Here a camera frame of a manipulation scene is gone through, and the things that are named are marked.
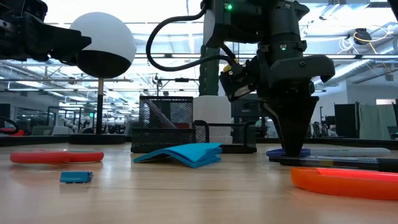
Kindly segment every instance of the marker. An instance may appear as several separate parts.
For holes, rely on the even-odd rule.
[[[336,157],[375,157],[388,156],[390,150],[384,148],[312,148],[302,149],[300,156],[336,156]],[[267,151],[268,157],[283,156],[283,149]]]
[[[398,159],[358,158],[358,157],[270,157],[270,162],[279,162],[284,166],[299,167],[336,167],[349,169],[377,170],[381,172],[398,172]]]

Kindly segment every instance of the red frisbee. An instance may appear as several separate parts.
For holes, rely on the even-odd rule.
[[[104,157],[98,151],[17,151],[10,155],[11,162],[22,164],[54,164],[66,162],[98,162]]]
[[[17,151],[10,155],[11,162],[23,164],[54,164],[69,162],[68,151]]]
[[[104,158],[104,153],[98,151],[70,151],[70,154],[69,162],[98,162]]]

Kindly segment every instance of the black marker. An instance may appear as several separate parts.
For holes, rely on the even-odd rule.
[[[367,157],[270,157],[271,162],[279,162],[284,166],[301,167],[339,167],[350,169],[377,170],[381,172],[398,172],[398,159],[382,159]]]

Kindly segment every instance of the black cable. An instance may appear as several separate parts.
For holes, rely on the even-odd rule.
[[[15,123],[13,120],[11,120],[11,119],[9,119],[9,118],[5,118],[5,117],[3,117],[3,116],[0,116],[0,120],[6,121],[6,122],[12,124],[12,125],[15,127],[15,130],[13,130],[13,131],[3,131],[3,130],[0,130],[0,133],[3,133],[3,134],[17,134],[17,133],[18,133],[18,131],[19,131],[18,124]]]
[[[205,58],[201,58],[197,61],[188,63],[186,65],[181,65],[181,66],[177,66],[177,67],[166,67],[166,66],[162,66],[159,65],[158,63],[155,62],[155,60],[152,58],[151,54],[150,54],[150,48],[152,47],[152,43],[155,39],[155,36],[157,35],[157,33],[161,30],[161,28],[163,28],[164,26],[166,26],[167,24],[170,24],[172,22],[181,22],[181,21],[194,21],[197,20],[199,18],[201,18],[204,14],[206,13],[206,3],[202,2],[201,4],[201,11],[194,16],[177,16],[177,17],[171,17],[168,18],[164,21],[162,21],[160,24],[158,24],[155,29],[152,31],[152,33],[149,35],[148,38],[148,42],[146,45],[146,54],[147,54],[147,58],[148,61],[157,69],[165,71],[165,72],[177,72],[177,71],[181,71],[184,69],[188,69],[188,68],[192,68],[194,66],[200,65],[201,63],[205,63],[205,62],[209,62],[212,60],[225,60],[227,61],[230,65],[234,64],[234,60],[232,58],[230,58],[229,56],[225,56],[225,55],[214,55],[214,56],[209,56],[209,57],[205,57]]]
[[[234,54],[234,52],[232,52],[232,50],[229,49],[229,47],[227,47],[227,45],[223,44],[223,45],[221,46],[221,49],[223,49],[224,52],[225,52],[230,58],[233,58],[233,59],[236,58],[236,55]]]

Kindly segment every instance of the blue fabric piece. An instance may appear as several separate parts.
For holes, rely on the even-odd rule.
[[[192,168],[197,168],[219,162],[221,158],[217,155],[221,153],[220,145],[221,143],[192,143],[168,147],[137,157],[134,162],[152,161],[171,156]]]
[[[274,149],[274,150],[267,151],[268,157],[279,157],[279,156],[283,156],[284,154],[285,154],[284,149]],[[311,150],[302,149],[300,152],[300,156],[311,156]]]
[[[60,182],[87,183],[91,181],[93,173],[90,171],[62,171]]]

